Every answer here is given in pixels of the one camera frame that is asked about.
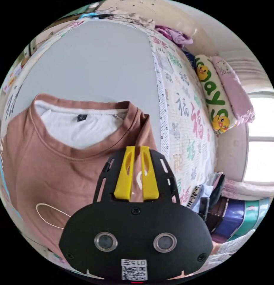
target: pink pillow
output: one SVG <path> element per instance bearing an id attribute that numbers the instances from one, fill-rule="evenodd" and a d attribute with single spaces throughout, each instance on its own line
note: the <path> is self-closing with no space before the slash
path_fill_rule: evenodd
<path id="1" fill-rule="evenodd" d="M 251 123 L 255 119 L 254 108 L 236 72 L 219 56 L 213 56 L 212 62 L 226 91 L 238 124 Z"/>

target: curtain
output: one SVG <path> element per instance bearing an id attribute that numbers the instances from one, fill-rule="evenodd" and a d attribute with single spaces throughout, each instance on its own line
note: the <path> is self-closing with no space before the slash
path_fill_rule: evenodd
<path id="1" fill-rule="evenodd" d="M 220 52 L 219 56 L 234 69 L 248 94 L 252 92 L 274 93 L 265 70 L 250 50 Z"/>
<path id="2" fill-rule="evenodd" d="M 272 202 L 274 197 L 274 182 L 236 182 L 230 179 L 225 179 L 222 196 L 245 201 L 269 198 L 270 202 Z"/>

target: purple clothing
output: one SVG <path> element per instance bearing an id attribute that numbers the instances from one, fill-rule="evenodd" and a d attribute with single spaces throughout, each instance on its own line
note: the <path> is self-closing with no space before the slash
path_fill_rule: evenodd
<path id="1" fill-rule="evenodd" d="M 156 25 L 155 29 L 180 48 L 183 48 L 184 45 L 190 45 L 193 43 L 192 38 L 175 29 L 170 29 L 168 27 L 159 25 Z"/>

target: brown t-shirt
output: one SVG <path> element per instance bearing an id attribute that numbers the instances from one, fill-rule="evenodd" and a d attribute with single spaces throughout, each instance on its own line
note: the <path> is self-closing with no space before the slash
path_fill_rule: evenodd
<path id="1" fill-rule="evenodd" d="M 70 110 L 127 109 L 127 113 L 117 130 L 104 140 L 77 149 L 49 134 L 37 112 L 35 102 L 38 100 Z M 92 203 L 98 177 L 108 157 L 131 145 L 144 145 L 156 150 L 149 115 L 143 114 L 130 102 L 81 102 L 48 94 L 37 95 L 28 109 L 10 121 L 2 140 L 1 159 L 13 207 L 33 234 L 62 257 L 58 243 L 69 216 Z M 136 153 L 131 197 L 134 202 L 143 201 L 136 179 L 141 171 L 140 164 Z"/>

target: yellow clip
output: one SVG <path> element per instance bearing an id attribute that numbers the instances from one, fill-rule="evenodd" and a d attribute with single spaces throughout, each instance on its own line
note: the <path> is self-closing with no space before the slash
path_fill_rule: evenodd
<path id="1" fill-rule="evenodd" d="M 134 160 L 135 160 L 135 147 L 127 146 L 119 178 L 114 191 L 114 196 L 116 199 L 128 200 L 128 201 L 130 200 L 131 187 L 133 182 Z"/>
<path id="2" fill-rule="evenodd" d="M 150 150 L 147 146 L 141 146 L 141 162 L 143 200 L 156 200 L 159 198 L 160 194 L 157 186 Z"/>

